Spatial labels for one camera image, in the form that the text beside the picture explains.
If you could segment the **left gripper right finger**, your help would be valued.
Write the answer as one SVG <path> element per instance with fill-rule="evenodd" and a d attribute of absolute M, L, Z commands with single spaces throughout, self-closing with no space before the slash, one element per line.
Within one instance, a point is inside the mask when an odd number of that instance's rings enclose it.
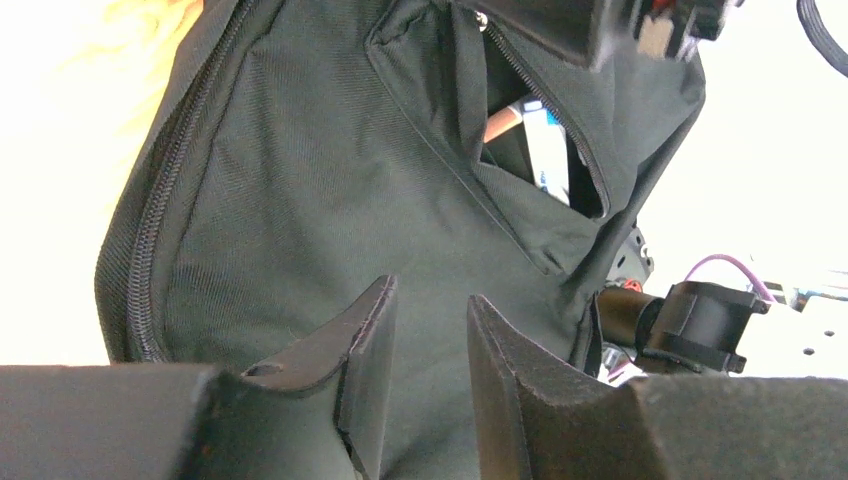
<path fill-rule="evenodd" d="M 485 479 L 843 479 L 838 379 L 654 375 L 620 387 L 573 368 L 471 297 L 467 343 Z"/>

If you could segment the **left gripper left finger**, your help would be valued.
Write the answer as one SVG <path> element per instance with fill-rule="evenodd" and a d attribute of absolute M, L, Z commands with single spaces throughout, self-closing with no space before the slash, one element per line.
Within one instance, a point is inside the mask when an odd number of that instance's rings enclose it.
<path fill-rule="evenodd" d="M 235 374 L 213 365 L 5 366 L 5 479 L 376 479 L 397 316 L 377 279 Z"/>

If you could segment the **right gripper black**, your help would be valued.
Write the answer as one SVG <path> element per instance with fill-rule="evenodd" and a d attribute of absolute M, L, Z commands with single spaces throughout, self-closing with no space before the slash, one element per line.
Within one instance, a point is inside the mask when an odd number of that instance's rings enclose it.
<path fill-rule="evenodd" d="M 633 46 L 654 59 L 687 61 L 701 41 L 715 41 L 735 0 L 519 0 L 466 1 L 498 25 L 566 62 L 600 68 L 613 53 Z"/>

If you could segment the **blue capped white marker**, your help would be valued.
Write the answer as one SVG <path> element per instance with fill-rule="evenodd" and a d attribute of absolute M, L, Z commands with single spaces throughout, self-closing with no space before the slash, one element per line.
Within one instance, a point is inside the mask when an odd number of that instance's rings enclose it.
<path fill-rule="evenodd" d="M 569 205 L 569 153 L 564 128 L 535 97 L 521 101 L 521 113 L 535 185 Z"/>

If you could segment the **black student backpack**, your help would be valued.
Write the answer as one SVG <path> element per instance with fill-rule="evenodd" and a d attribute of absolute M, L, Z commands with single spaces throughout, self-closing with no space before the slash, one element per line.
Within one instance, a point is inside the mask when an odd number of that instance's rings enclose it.
<path fill-rule="evenodd" d="M 577 370 L 619 227 L 537 190 L 527 95 L 455 1 L 211 1 L 179 46 L 95 274 L 113 362 L 241 372 L 398 283 L 380 475 L 480 475 L 466 311 Z"/>

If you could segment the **brown capped white marker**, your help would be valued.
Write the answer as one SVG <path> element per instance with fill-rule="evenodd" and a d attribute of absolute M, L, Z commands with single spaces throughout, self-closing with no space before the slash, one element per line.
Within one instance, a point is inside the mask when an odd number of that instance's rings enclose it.
<path fill-rule="evenodd" d="M 523 122 L 519 107 L 507 106 L 489 117 L 484 131 L 483 142 L 489 143 Z"/>

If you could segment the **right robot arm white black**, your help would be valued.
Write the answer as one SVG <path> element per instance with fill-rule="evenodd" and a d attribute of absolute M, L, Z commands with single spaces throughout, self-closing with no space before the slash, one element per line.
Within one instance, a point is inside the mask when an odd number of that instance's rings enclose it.
<path fill-rule="evenodd" d="M 696 55 L 732 1 L 476 1 L 481 28 L 527 95 L 496 113 L 492 140 L 521 126 L 535 188 L 591 219 L 611 219 L 617 252 L 703 103 Z M 598 298 L 600 326 L 651 371 L 739 373 L 736 348 L 766 301 L 685 281 L 665 298 Z"/>

